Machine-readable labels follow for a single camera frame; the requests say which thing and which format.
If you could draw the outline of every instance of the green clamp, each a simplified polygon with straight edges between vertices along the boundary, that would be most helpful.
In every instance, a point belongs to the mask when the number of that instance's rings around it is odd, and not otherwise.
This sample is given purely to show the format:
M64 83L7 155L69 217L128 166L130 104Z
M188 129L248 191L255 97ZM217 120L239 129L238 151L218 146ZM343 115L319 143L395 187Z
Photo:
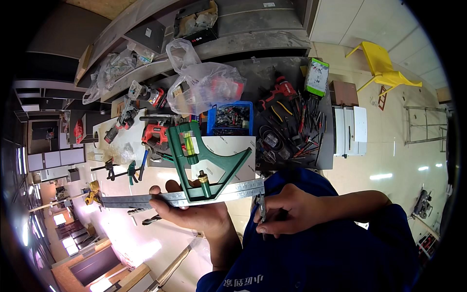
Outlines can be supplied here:
M217 196L222 193L224 188L234 178L252 152L251 148L248 147L245 151L232 156L220 156L212 153L203 143L197 122L183 123L171 127L166 131L166 134L175 168L181 180L182 189L186 199L190 203L216 200ZM193 139L196 139L199 154L195 153ZM209 160L225 171L219 182L210 184L208 178L209 171L204 170L199 174L200 187L193 187L189 184L184 166L186 164L195 165L200 160Z
M136 179L136 176L134 176L137 170L139 169L136 169L136 162L133 160L128 166L128 171L127 171L127 175L130 177L130 185L133 185L133 180L136 183L138 182L138 180Z

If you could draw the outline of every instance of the blue work shirt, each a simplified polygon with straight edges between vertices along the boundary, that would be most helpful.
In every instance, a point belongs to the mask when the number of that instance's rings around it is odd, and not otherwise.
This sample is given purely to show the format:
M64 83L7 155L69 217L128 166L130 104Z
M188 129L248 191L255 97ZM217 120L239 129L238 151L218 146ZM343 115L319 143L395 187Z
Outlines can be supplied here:
M278 171L265 183L278 194L287 183L315 196L337 196L324 177L297 168ZM198 281L198 292L404 291L416 276L417 249L405 211L397 204L371 218L368 230L352 220L318 224L292 235L263 241L253 208L243 251L229 271L213 271Z

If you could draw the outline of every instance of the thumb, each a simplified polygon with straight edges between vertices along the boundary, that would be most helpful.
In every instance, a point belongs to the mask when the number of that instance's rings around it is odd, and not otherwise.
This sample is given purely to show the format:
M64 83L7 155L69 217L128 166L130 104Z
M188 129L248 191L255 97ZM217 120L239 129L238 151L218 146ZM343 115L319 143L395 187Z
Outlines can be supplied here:
M294 221L293 220L286 220L286 221L272 221L272 222L265 222L256 227L256 231L258 233L267 233L267 234L294 234L296 230L294 228Z

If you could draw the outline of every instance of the yellow tool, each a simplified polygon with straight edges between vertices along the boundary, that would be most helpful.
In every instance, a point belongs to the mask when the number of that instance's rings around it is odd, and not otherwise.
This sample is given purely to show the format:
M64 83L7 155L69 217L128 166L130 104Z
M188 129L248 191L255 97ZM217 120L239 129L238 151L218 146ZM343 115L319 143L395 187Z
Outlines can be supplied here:
M100 200L100 186L97 180L91 182L89 184L89 188L91 191L88 193L87 197L85 198L86 205L92 204L96 201L99 204L99 208L102 206L102 201Z
M393 90L401 84L422 87L421 81L408 80L401 72L394 71L388 52L383 47L380 47L375 43L361 42L361 44L346 55L346 58L353 54L359 47L361 47L365 57L367 58L368 66L370 67L373 78L360 87L357 92L367 87L373 81L379 84L392 86L390 89L382 92L378 96L386 94L388 91Z

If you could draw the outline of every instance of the yellow plastic chair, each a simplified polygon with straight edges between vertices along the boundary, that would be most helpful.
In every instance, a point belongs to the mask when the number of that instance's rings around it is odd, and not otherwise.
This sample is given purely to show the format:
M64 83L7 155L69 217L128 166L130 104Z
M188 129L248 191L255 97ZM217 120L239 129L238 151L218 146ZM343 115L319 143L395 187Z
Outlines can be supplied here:
M370 67L373 78L365 83L364 86L360 87L357 92L367 87L373 81L379 84L391 86L390 89L382 92L378 96L386 94L388 91L393 90L401 84L422 87L421 81L408 80L401 72L394 71L388 52L383 47L380 47L375 43L361 42L361 44L346 55L346 58L353 54L359 47L362 48L363 53L367 58L368 66Z

